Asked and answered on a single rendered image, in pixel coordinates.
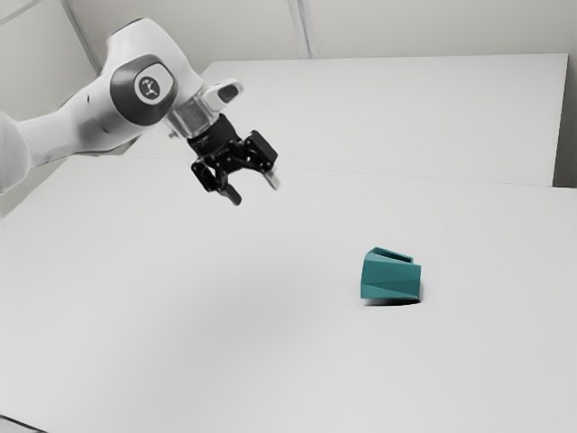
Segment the teal faceted mug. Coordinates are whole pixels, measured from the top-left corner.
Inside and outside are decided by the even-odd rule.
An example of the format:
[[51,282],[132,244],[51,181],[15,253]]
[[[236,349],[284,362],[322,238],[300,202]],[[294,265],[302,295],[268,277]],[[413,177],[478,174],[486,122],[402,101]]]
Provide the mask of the teal faceted mug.
[[421,272],[421,266],[412,257],[374,247],[363,260],[360,296],[419,302]]

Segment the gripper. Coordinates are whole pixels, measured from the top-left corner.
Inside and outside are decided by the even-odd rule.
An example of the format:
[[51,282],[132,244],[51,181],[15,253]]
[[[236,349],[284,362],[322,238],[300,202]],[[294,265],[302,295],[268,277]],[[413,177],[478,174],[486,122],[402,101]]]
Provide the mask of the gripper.
[[235,206],[243,199],[229,183],[228,177],[233,172],[253,170],[259,172],[273,189],[280,186],[275,172],[279,154],[256,130],[241,139],[224,114],[220,114],[203,133],[188,138],[187,143],[197,155],[190,169],[203,188],[228,198]]

